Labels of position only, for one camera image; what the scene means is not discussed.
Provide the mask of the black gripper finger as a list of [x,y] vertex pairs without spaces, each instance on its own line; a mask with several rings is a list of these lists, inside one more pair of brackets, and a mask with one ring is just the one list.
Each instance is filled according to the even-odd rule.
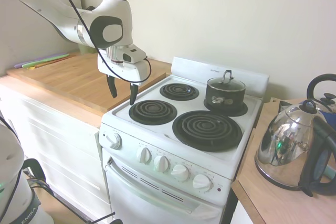
[[131,83],[130,84],[130,105],[134,105],[138,95],[138,85]]
[[117,89],[115,85],[115,77],[107,75],[107,84],[113,98],[117,97]]

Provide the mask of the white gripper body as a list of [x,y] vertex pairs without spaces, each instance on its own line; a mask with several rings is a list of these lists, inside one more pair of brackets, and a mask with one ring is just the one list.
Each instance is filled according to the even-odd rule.
[[142,85],[148,79],[148,62],[141,60],[137,63],[119,63],[115,64],[104,57],[107,65],[103,62],[100,56],[97,56],[98,70],[106,75],[125,80],[132,84]]

